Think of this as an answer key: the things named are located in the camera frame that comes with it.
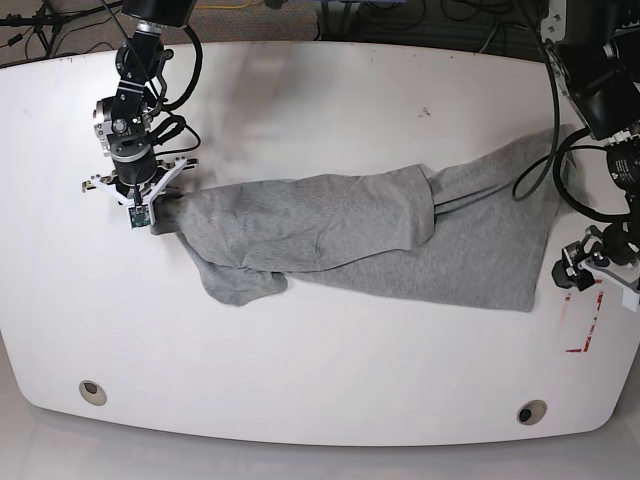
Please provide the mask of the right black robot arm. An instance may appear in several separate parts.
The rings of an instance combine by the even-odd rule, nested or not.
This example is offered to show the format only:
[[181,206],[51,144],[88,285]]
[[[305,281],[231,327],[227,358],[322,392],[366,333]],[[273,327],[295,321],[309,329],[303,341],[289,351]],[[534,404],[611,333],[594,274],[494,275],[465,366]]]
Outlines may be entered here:
[[[124,45],[116,53],[116,94],[100,100],[94,110],[94,130],[103,154],[113,162],[115,177],[104,182],[94,178],[83,189],[110,187],[119,195],[120,204],[132,202],[136,214],[151,207],[145,198],[160,194],[159,182],[177,170],[168,167],[162,175],[155,148],[188,128],[184,117],[175,111],[190,99],[202,71],[202,45],[189,25],[195,6],[194,1],[123,3],[123,13],[138,24],[133,34],[124,35]],[[173,57],[173,51],[161,41],[167,28],[183,30],[195,50],[191,79],[175,101],[166,99],[163,77],[164,65]]]

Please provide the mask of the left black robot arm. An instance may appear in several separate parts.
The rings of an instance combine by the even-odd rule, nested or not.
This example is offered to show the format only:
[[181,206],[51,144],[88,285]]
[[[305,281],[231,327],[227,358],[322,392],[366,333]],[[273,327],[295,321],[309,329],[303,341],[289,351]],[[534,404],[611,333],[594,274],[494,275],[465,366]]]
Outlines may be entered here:
[[[583,291],[609,267],[639,263],[639,4],[636,1],[551,1],[541,41],[562,92],[584,126],[553,150],[552,178],[576,212],[605,224],[565,247],[552,278]],[[606,166],[628,212],[600,213],[575,199],[563,180],[564,157],[586,137],[603,144]]]

